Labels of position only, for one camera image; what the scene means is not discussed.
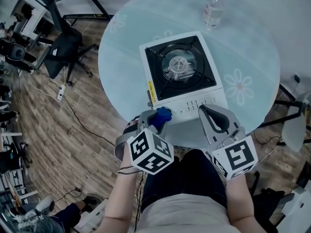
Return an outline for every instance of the plastic water bottle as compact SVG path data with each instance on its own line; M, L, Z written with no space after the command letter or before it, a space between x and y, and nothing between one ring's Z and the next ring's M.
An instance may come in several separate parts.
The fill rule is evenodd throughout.
M203 11L203 22L208 30L215 29L225 11L224 0L208 0Z

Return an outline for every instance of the black chair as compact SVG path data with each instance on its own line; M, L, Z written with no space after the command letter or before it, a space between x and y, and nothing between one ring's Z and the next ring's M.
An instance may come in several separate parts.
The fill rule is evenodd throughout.
M255 172L255 177L255 182L250 189L250 194L252 196L254 204L254 216L257 222L261 225L261 227L263 227L263 229L267 233L277 233L278 230L276 229L276 227L280 223L280 221L276 225L274 225L270 222L269 219L279 205L284 205L285 203L293 200L294 194L290 193L285 195L284 191L275 191L267 188L262 189L260 194L254 195L260 178L259 172Z
M54 79L64 66L69 66L66 83L72 85L69 81L70 74L74 64L82 67L89 77L93 74L87 70L85 65L81 62L82 55L90 49L99 49L99 46L92 44L91 46L79 51L79 47L83 45L82 34L75 28L71 27L61 16L57 9L55 0L42 0L51 13L55 27L62 33L52 43L51 48L44 56L44 64L48 70L51 79Z

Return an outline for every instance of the person's arm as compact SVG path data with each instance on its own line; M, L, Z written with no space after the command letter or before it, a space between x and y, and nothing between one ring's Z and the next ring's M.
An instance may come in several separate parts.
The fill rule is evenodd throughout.
M226 193L230 224L241 233L265 233L254 217L254 205L244 174L227 181Z
M120 168L127 166L131 166L131 159L126 144ZM95 233L127 233L133 214L136 179L137 173L118 175L105 207L104 219Z

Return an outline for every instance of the chair base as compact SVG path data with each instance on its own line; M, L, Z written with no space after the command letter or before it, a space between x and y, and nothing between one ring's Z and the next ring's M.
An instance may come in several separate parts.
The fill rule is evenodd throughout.
M82 55L86 54L88 51L90 51L92 48L94 48L95 50L98 50L99 49L99 46L97 44L92 44L90 45L89 47L81 50L80 52L78 52L77 54L77 58L74 62L71 62L69 64L69 69L68 69L68 73L67 73L67 76L66 76L66 83L69 85L69 86L72 86L72 82L69 81L70 79L70 75L71 75L71 72L73 70L73 67L74 67L74 64L77 64L78 66L80 66L86 73L87 75L91 78L93 77L93 73L90 72L86 66L83 64L83 62L81 61L82 59Z

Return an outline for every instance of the electrical cable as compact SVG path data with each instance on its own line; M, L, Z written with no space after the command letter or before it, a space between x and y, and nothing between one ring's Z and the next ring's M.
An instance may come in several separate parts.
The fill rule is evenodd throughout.
M113 144L112 142L108 141L106 138L104 138L104 137L102 137L102 136L100 136L100 135L98 135L98 134L96 134L96 133L93 133L93 132L91 132L90 130L88 130L88 129L81 123L81 121L79 120L78 116L77 116L76 113L74 112L73 108L71 107L71 105L70 105L70 103L68 102L68 100L66 99L66 97L63 96L63 98L64 98L64 100L67 102L67 104L69 105L70 109L72 110L74 116L77 118L78 122L81 124L81 126L82 126L87 132L89 132L90 134L93 134L93 135L95 135L95 136L97 136L97 137L99 137L99 138L105 140L106 142L108 142L109 144L111 144L112 146L114 146L114 144Z
M299 86L299 83L297 83L297 85L296 85L294 91L291 93L291 95L296 91L296 89L297 89L298 86Z
M85 31L89 28L89 26L91 26L91 24L93 23L94 20L92 20L92 22L86 27L86 29L84 29L82 35L85 33Z
M64 85L66 84L66 67L64 67L64 74L65 74L65 82L64 82ZM40 75L44 75L46 77L49 78L50 82L53 83L54 85L56 85L58 88L61 88L58 84L54 83L52 80L51 80L51 77L43 72L39 72Z
M124 173L124 172L123 172L123 170L127 170L127 169L130 169L130 168L133 168L133 166L122 167L122 168L119 169L119 171L118 171L117 173L119 173L119 174L124 174L124 175L128 175L128 174L134 174L134 173L142 172L142 170L137 170L137 171L130 172L130 173Z
M58 103L61 102L61 101L57 100L55 97L53 97L52 95L45 93L45 92L44 92L43 90L41 90L41 89L38 89L38 88L35 87L32 83L28 82L26 79L25 79L25 81L26 81L28 84L30 84L34 89L36 89L36 90L38 90L38 91L42 91L45 95L50 96L50 97L51 97L52 99L54 99L56 102L58 102Z
M278 145L275 146L275 148L272 149L269 153L267 153L256 165L258 165L259 163L261 163L268 155L272 154L272 152L273 152L277 147L278 147Z
M78 198L78 197L80 197L80 196L82 195L82 190L81 190L81 192L80 192L80 195L78 195L78 196L72 195L71 193L72 193L73 191L75 191L75 189L71 190L70 192L65 193L65 195L64 195L63 197L61 197L60 199L56 200L55 203L56 203L57 201L60 201L60 200L64 199L68 194L70 194L70 195L73 196L74 198Z
M257 137L256 137L256 134L255 134L255 131L256 131L256 129L254 130L254 138L255 138L255 140L260 144L260 145L266 145L266 144L268 144L272 139L274 139L274 138L278 138L278 140L280 141L280 139L282 140L282 138L280 137L280 136L273 136L273 137L271 137L268 141L266 141L266 142L259 142L258 141L258 139L257 139Z
M134 232L136 231L137 229L137 224L138 224L138 221L140 219L140 209L141 209L141 203L140 203L140 199L141 199L141 185L142 185L142 182L144 180L144 177L145 177L145 173L143 173L141 175L141 180L138 184L138 187L137 187L137 190L136 190L136 196L137 196L137 203L138 203L138 209L137 209L137 213L136 213L136 218L135 218L135 229L134 229Z

